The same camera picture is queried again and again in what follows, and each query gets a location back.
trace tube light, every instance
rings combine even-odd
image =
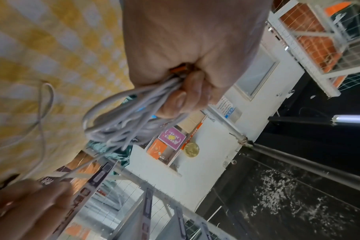
[[[334,123],[360,123],[360,115],[334,115]]]

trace hand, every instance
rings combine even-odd
[[[24,180],[0,190],[0,209],[16,206],[0,216],[0,240],[44,240],[69,211],[73,192],[70,183],[42,187]]]
[[[137,86],[161,81],[169,69],[192,63],[157,113],[172,118],[205,108],[246,71],[264,31],[271,0],[128,0],[123,34],[129,75]]]

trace round yellow object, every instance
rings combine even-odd
[[[200,152],[199,146],[194,142],[189,142],[184,147],[184,153],[188,157],[196,157]]]

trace purple sign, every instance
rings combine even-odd
[[[174,150],[177,150],[181,146],[185,138],[186,136],[174,127],[162,132],[158,137],[158,139]]]

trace yellow and white gingham fabric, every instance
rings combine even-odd
[[[81,119],[90,107],[133,87],[118,0],[0,0],[0,145],[36,122],[42,80],[54,86],[56,100],[43,121],[47,155],[36,178],[86,144]],[[0,182],[26,173],[40,151],[37,129],[0,150]]]

